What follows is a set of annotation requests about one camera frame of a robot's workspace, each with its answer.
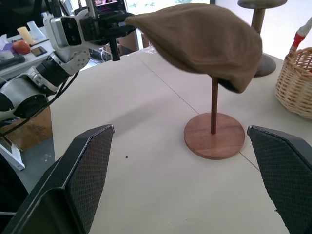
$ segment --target hat stand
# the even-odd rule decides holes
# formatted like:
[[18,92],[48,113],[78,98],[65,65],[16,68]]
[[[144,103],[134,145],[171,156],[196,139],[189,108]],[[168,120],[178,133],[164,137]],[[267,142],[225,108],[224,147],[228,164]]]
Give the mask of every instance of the hat stand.
[[196,155],[207,159],[226,159],[243,147],[245,131],[234,118],[217,113],[218,78],[212,78],[211,113],[192,118],[184,129],[184,140]]

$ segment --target desk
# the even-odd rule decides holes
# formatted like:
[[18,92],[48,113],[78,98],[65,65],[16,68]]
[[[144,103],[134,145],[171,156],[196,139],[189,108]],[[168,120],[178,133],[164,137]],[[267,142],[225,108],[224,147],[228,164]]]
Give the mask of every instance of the desk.
[[[40,30],[46,35],[45,32],[45,28],[41,27]],[[18,36],[14,36],[11,38],[8,38],[8,41],[11,40],[17,40],[20,38],[20,35]],[[0,77],[4,78],[4,79],[9,79],[12,77],[15,77],[23,72],[26,72],[30,67],[32,66],[38,66],[43,60],[45,60],[52,52],[53,52],[53,48],[52,45],[50,43],[50,41],[45,41],[43,43],[40,43],[38,45],[35,45],[33,47],[31,47],[31,49],[37,48],[39,46],[42,46],[47,53],[40,55],[38,57],[36,57],[33,53],[29,53],[27,55],[24,55],[25,57],[25,62],[23,63],[19,63],[17,65],[8,67],[6,69],[0,70]]]
[[[274,97],[282,61],[242,94],[219,86],[219,112],[312,144],[312,123]],[[194,155],[183,130],[210,111],[211,79],[182,72],[158,54],[136,52],[82,71],[51,106],[56,159],[73,138],[114,124],[106,182],[91,234],[286,234],[264,187],[248,136],[236,156]]]

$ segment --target black cable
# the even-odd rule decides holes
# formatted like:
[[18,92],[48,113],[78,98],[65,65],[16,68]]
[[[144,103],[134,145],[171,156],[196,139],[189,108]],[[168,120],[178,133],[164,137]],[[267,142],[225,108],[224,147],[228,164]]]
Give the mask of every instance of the black cable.
[[55,102],[55,100],[58,99],[58,98],[68,89],[68,87],[74,82],[74,80],[75,80],[76,77],[78,76],[78,73],[79,73],[79,71],[78,71],[77,73],[75,73],[74,77],[71,79],[71,81],[68,83],[68,85],[65,86],[65,84],[66,84],[68,78],[66,79],[66,81],[64,81],[64,83],[63,83],[62,86],[60,87],[58,93],[55,95],[55,97],[54,97],[51,101],[49,101],[49,102],[47,102],[46,104],[44,104],[34,115],[28,117],[28,118],[25,119],[22,123],[20,123],[20,124],[14,126],[13,128],[11,128],[10,130],[8,130],[8,131],[6,131],[6,132],[0,134],[0,138],[2,138],[2,137],[4,137],[4,136],[6,136],[7,134],[9,134],[9,133],[15,131],[17,128],[20,128],[20,127],[23,126],[25,123],[27,123],[29,120],[31,120],[31,118],[32,118],[33,116],[40,114],[45,108],[47,108],[47,107],[50,106],[53,102]]

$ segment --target wicker basket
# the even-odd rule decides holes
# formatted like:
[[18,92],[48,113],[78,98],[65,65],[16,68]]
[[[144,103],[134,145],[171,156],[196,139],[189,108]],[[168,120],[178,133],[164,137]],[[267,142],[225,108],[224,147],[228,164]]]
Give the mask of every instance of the wicker basket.
[[276,84],[276,97],[287,110],[312,119],[312,47],[292,47]]

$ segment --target brown flat cap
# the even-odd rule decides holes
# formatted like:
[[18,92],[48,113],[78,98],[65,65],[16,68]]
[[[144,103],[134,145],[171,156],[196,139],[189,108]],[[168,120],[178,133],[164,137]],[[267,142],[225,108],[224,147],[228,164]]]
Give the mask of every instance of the brown flat cap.
[[242,93],[262,55],[260,35],[225,8],[190,3],[126,18],[139,28],[173,66],[219,78],[225,88]]

